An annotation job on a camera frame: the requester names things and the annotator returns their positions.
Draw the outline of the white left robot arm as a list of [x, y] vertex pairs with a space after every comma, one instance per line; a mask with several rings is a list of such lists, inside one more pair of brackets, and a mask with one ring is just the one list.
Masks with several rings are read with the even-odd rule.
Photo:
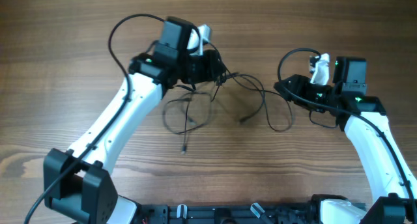
[[124, 81], [94, 124], [66, 151], [44, 158], [44, 192], [39, 202], [78, 223], [139, 223], [139, 203], [117, 193], [111, 174], [143, 119], [178, 81], [214, 81], [221, 72], [216, 51], [204, 50], [208, 25], [168, 17], [161, 37], [124, 69]]

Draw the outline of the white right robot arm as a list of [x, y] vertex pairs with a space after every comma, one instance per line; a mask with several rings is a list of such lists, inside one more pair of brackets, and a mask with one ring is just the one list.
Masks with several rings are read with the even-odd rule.
[[310, 59], [311, 77], [279, 78], [274, 88], [281, 96], [309, 112], [329, 112], [353, 144], [366, 173], [373, 205], [367, 211], [343, 197], [314, 197], [318, 223], [416, 222], [416, 178], [391, 134], [381, 101], [367, 96], [367, 62], [337, 57], [332, 84], [328, 84], [329, 56]]

